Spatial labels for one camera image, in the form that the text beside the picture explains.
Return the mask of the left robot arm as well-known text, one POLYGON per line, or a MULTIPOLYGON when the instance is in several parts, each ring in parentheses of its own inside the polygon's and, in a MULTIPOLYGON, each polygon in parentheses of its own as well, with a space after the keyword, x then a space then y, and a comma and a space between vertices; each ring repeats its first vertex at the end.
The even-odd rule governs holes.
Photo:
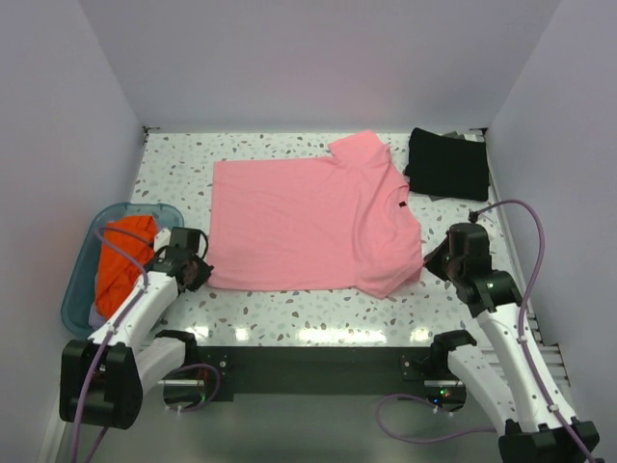
POLYGON ((196 337, 164 330, 143 342, 163 312, 185 291, 209 279, 208 238, 198 229, 175 227, 157 234, 154 255, 117 311, 85 340, 63 350, 59 415, 65 422, 118 429, 137 419, 145 394, 168 374, 193 376, 200 366, 196 337))

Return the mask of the pink t-shirt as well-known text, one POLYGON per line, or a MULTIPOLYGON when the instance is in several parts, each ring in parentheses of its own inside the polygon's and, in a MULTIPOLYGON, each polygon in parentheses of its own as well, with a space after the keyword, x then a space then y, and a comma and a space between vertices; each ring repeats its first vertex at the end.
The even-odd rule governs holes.
POLYGON ((421 230, 389 145, 372 131, 325 156, 219 161, 208 282, 250 291, 355 287, 383 299, 419 279, 421 230))

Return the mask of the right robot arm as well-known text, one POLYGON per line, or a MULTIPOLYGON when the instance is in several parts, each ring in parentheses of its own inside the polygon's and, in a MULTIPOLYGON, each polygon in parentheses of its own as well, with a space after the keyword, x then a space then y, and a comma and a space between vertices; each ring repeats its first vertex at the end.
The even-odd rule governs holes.
POLYGON ((502 461, 595 461, 596 426, 577 417, 552 378, 514 279, 492 266, 485 229, 473 223, 451 226, 424 266, 455 287, 501 370, 486 361, 466 330, 436 335, 425 365, 442 379, 455 376, 463 382, 496 430, 502 461))

